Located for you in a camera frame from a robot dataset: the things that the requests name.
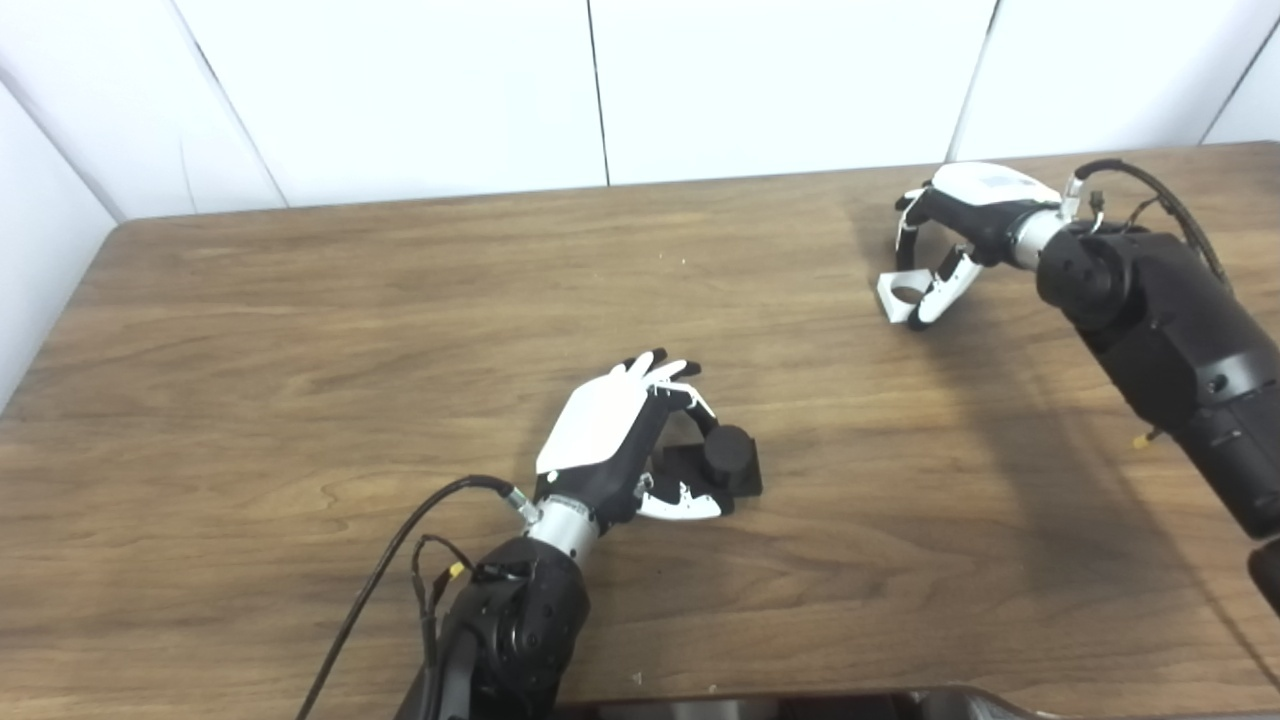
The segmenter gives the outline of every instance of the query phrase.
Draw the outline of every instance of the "white wall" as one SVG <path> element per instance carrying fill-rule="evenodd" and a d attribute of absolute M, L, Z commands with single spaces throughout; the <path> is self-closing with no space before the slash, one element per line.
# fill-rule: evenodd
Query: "white wall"
<path fill-rule="evenodd" d="M 941 161 L 992 0 L 593 0 L 614 183 Z"/>
<path fill-rule="evenodd" d="M 604 184 L 585 0 L 178 0 L 291 205 Z"/>
<path fill-rule="evenodd" d="M 0 86 L 0 407 L 114 224 Z"/>
<path fill-rule="evenodd" d="M 118 219 L 283 206 L 166 0 L 0 0 L 0 73 Z"/>
<path fill-rule="evenodd" d="M 1249 68 L 1204 142 L 1280 142 L 1280 32 Z"/>
<path fill-rule="evenodd" d="M 954 159 L 1196 145 L 1277 17 L 1280 0 L 1004 0 Z"/>
<path fill-rule="evenodd" d="M 1192 145 L 1277 18 L 1280 0 L 0 0 L 0 401 L 109 215 Z M 1274 40 L 1208 141 L 1280 138 L 1277 87 Z"/>

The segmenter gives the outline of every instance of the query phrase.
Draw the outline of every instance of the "white finger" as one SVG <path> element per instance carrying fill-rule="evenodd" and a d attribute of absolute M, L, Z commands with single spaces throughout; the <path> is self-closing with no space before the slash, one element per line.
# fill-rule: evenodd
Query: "white finger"
<path fill-rule="evenodd" d="M 643 378 L 645 373 L 649 372 L 650 365 L 653 365 L 653 352 L 646 350 L 636 357 L 635 363 L 631 364 L 631 369 L 627 370 L 627 374 L 634 378 Z"/>

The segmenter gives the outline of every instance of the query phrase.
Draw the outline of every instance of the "white fingertip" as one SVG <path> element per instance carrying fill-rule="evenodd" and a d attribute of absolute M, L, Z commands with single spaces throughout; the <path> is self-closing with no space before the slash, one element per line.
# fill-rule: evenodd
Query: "white fingertip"
<path fill-rule="evenodd" d="M 637 378 L 643 378 L 645 373 L 649 372 L 649 368 L 652 365 L 653 365 L 653 352 L 645 351 L 641 352 L 639 357 L 636 357 L 636 361 L 631 364 L 631 369 L 627 370 L 627 373 Z"/>
<path fill-rule="evenodd" d="M 664 383 L 669 380 L 673 375 L 680 374 L 681 370 L 689 366 L 687 360 L 675 360 L 667 363 L 662 368 L 657 368 L 644 377 L 648 383 Z"/>

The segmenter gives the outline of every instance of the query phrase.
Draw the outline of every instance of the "cable connector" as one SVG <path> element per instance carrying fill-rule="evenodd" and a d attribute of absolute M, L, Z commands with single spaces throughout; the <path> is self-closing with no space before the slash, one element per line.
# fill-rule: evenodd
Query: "cable connector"
<path fill-rule="evenodd" d="M 511 493 L 503 498 L 512 510 L 520 512 L 520 516 L 525 519 L 526 525 L 532 525 L 534 523 L 543 519 L 543 511 L 538 509 L 532 502 L 525 497 L 525 493 L 520 492 L 520 488 L 512 487 Z"/>

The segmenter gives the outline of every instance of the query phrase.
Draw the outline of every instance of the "black finger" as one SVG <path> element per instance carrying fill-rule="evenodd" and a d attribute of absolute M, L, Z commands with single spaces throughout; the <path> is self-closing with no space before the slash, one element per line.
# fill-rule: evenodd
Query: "black finger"
<path fill-rule="evenodd" d="M 694 375 L 700 375 L 701 373 L 703 373 L 701 365 L 694 363 L 692 360 L 685 360 L 685 368 L 678 373 L 676 373 L 675 375 L 672 375 L 671 379 L 678 380 L 680 378 L 691 378 Z"/>

